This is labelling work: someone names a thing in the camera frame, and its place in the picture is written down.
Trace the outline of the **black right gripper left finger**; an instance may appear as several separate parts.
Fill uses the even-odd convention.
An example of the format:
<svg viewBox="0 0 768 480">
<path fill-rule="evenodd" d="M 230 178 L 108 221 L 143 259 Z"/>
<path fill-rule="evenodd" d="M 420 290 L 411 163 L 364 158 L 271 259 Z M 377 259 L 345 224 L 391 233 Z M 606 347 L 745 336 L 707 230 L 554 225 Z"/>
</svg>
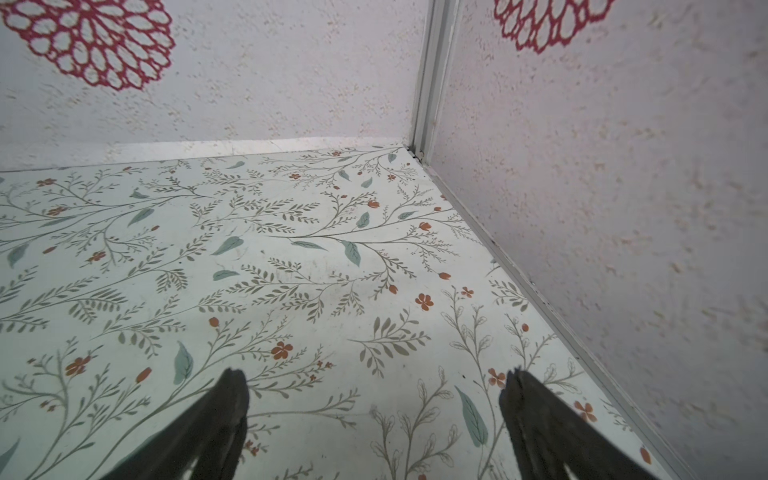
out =
<svg viewBox="0 0 768 480">
<path fill-rule="evenodd" d="M 232 479 L 248 431 L 243 371 L 227 369 L 191 407 L 128 455 L 107 479 Z"/>
</svg>

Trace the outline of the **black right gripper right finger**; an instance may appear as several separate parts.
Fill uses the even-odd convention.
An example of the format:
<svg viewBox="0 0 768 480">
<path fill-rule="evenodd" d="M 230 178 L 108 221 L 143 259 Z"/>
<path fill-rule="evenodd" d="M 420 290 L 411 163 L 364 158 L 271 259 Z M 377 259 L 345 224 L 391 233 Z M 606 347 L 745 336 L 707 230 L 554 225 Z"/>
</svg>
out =
<svg viewBox="0 0 768 480">
<path fill-rule="evenodd" d="M 523 479 L 654 478 L 525 370 L 507 372 L 499 406 Z"/>
</svg>

